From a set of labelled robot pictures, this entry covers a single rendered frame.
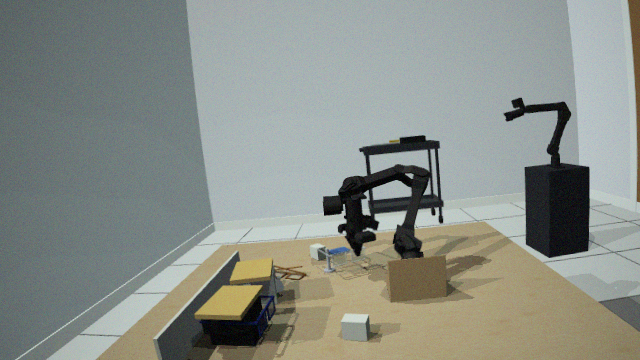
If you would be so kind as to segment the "brown rectangular glasses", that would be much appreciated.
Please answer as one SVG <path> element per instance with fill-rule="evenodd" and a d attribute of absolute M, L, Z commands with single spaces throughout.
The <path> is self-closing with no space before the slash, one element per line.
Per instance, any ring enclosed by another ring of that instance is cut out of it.
<path fill-rule="evenodd" d="M 286 270 L 286 271 L 296 272 L 296 271 L 292 271 L 292 270 L 289 270 L 289 269 L 301 268 L 302 266 L 286 268 L 286 269 L 285 268 L 281 268 L 281 267 L 277 267 L 277 266 L 274 266 L 274 267 L 279 268 L 279 269 L 275 269 L 275 270 L 283 269 L 283 270 Z M 300 274 L 300 272 L 297 272 L 297 273 L 291 273 L 291 272 L 275 271 L 275 274 L 276 274 L 276 277 L 277 276 L 284 277 L 286 274 L 290 274 L 290 275 L 288 275 L 286 277 L 286 279 L 292 279 L 292 280 L 300 280 L 303 276 L 306 276 L 306 274 L 304 274 L 304 273 Z"/>

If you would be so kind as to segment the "blue flat square tile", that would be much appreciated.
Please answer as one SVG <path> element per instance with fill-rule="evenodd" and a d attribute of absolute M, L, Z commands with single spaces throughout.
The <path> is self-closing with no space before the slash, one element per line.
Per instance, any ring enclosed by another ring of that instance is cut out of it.
<path fill-rule="evenodd" d="M 342 246 L 342 247 L 338 247 L 338 248 L 330 249 L 330 250 L 329 250 L 329 253 L 330 253 L 330 254 L 335 254 L 335 253 L 340 253 L 340 252 L 344 252 L 344 251 L 348 251 L 348 250 L 350 250 L 350 249 L 348 249 L 348 248 L 347 248 L 347 247 L 345 247 L 345 246 Z"/>

